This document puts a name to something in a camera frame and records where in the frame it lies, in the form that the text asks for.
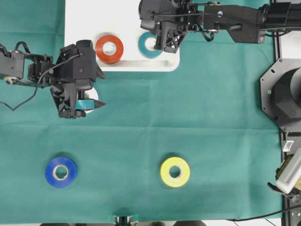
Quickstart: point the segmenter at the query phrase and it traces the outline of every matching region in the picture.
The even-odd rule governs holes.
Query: red tape roll
[[[107,55],[103,50],[103,46],[107,42],[112,42],[116,45],[116,52],[113,55]],[[105,35],[97,41],[95,50],[98,58],[101,61],[111,65],[120,61],[123,55],[123,44],[118,37],[114,35]]]

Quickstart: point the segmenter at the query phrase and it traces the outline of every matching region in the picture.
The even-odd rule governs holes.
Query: metal frame
[[[271,0],[272,3],[284,2],[284,1],[294,2],[294,0]],[[281,39],[275,38],[274,41],[275,41],[275,57],[276,57],[276,61],[278,61],[282,58]],[[288,133],[288,132],[280,131],[281,143],[283,141],[287,141],[287,140],[294,141],[294,145],[292,146],[292,148],[290,150],[290,154],[294,154],[297,151],[297,148],[301,147],[301,133]],[[281,150],[281,159],[283,160],[286,156],[287,156],[287,153],[285,153]],[[289,199],[282,196],[282,208],[283,209],[287,209],[287,208],[290,208],[295,205],[296,204],[291,202]],[[282,218],[281,218],[281,225],[282,226],[298,225],[298,223],[301,221],[301,215],[298,216],[299,213],[301,213],[301,208],[283,213]]]

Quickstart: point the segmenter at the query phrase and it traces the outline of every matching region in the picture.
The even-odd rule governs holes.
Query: black cable
[[[299,29],[301,31],[301,27],[269,27],[269,28],[261,28],[260,31],[275,31],[279,29]]]
[[[269,213],[269,214],[265,214],[265,215],[261,215],[261,216],[257,216],[257,217],[245,218],[245,219],[231,219],[229,221],[239,222],[239,221],[248,221],[248,220],[256,220],[256,219],[268,218],[270,216],[273,216],[273,215],[276,215],[276,214],[279,214],[279,213],[285,213],[285,212],[288,212],[290,210],[294,210],[294,209],[298,209],[298,208],[301,208],[301,205],[292,206],[292,207],[284,209],[284,210],[279,210],[279,211],[276,211],[276,212],[273,212],[273,213]]]
[[[276,226],[275,224],[273,224],[273,222],[270,222],[268,219],[265,220],[268,221],[271,225]]]
[[[166,17],[179,17],[179,16],[197,16],[197,15],[203,15],[204,13],[187,13],[187,14],[158,14],[155,13],[156,16],[166,16]]]
[[[5,47],[4,45],[2,45],[1,43],[0,43],[0,49],[3,50],[3,53],[4,53],[5,56],[8,55],[8,50],[7,50],[6,47]]]
[[[70,60],[72,60],[72,59],[74,59],[74,58],[76,58],[76,57],[79,57],[79,56],[80,56],[79,54],[74,55],[74,56],[70,57],[68,60],[66,60],[66,61],[64,61],[64,62],[61,62],[61,63],[59,63],[58,65],[55,65],[55,66],[49,68],[48,70],[46,70],[46,71],[40,76],[40,78],[39,78],[39,80],[38,80],[38,82],[37,82],[37,84],[36,84],[36,87],[35,87],[35,90],[34,90],[33,95],[32,95],[30,98],[28,98],[27,100],[25,100],[25,101],[19,103],[16,107],[13,108],[13,107],[9,106],[8,104],[6,104],[6,103],[4,103],[4,102],[2,102],[2,101],[0,102],[0,104],[3,104],[3,105],[5,105],[6,107],[8,107],[10,110],[15,111],[17,108],[19,108],[20,106],[26,104],[28,101],[30,101],[31,99],[33,99],[33,98],[36,96],[36,94],[37,94],[37,92],[38,92],[39,84],[41,83],[41,81],[42,81],[42,79],[44,78],[44,76],[46,75],[46,73],[48,73],[49,71],[51,71],[51,70],[53,70],[53,69],[55,69],[55,68],[57,68],[57,67],[62,66],[63,64],[65,64],[65,63],[69,62]]]
[[[272,38],[278,38],[278,37],[284,36],[290,32],[292,32],[292,31],[284,32],[282,34],[275,34],[275,35],[274,34],[265,34],[265,36],[272,37]]]
[[[203,11],[199,11],[198,13],[187,13],[187,14],[159,14],[159,13],[154,13],[154,15],[156,15],[156,16],[166,16],[166,17],[198,16],[198,15],[214,15],[214,16],[219,16],[219,17],[223,16],[225,18],[236,20],[236,21],[242,22],[244,24],[248,24],[249,26],[254,26],[254,27],[258,28],[257,24],[252,23],[252,22],[250,22],[248,20],[245,20],[245,19],[242,19],[242,18],[238,18],[238,17],[231,16],[231,15],[219,15],[218,13],[204,13]]]
[[[26,52],[26,53],[30,53],[29,48],[28,48],[28,45],[27,45],[26,42],[24,42],[24,41],[20,41],[20,42],[18,42],[18,43],[16,44],[15,51],[20,52],[20,50],[19,50],[19,46],[20,46],[20,45],[23,46],[23,48],[25,49],[25,52]]]
[[[204,32],[203,28],[201,27],[201,25],[197,24],[197,26],[198,26],[199,32],[201,32],[202,36],[204,37],[204,39],[205,39],[206,41],[211,42],[211,41],[214,40],[214,32],[211,32],[211,33],[210,33],[210,37],[208,37],[208,36],[205,34],[205,32]]]

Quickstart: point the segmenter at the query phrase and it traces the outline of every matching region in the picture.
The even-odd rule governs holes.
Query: teal tape roll
[[[78,100],[75,109],[77,110],[93,110],[94,100]]]
[[[145,42],[148,38],[157,38],[155,35],[151,34],[150,32],[146,32],[143,35],[140,36],[139,42],[138,42],[138,47],[140,52],[146,57],[146,58],[156,58],[158,57],[162,51],[161,50],[148,50],[145,46]]]

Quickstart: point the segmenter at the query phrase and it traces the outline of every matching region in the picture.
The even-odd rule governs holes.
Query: white tray
[[[121,61],[107,65],[96,57],[103,71],[170,72],[180,64],[177,54],[163,52],[155,59],[144,57],[138,40],[147,30],[140,28],[140,0],[66,0],[65,45],[92,40],[94,47],[104,34],[118,36],[124,45]]]

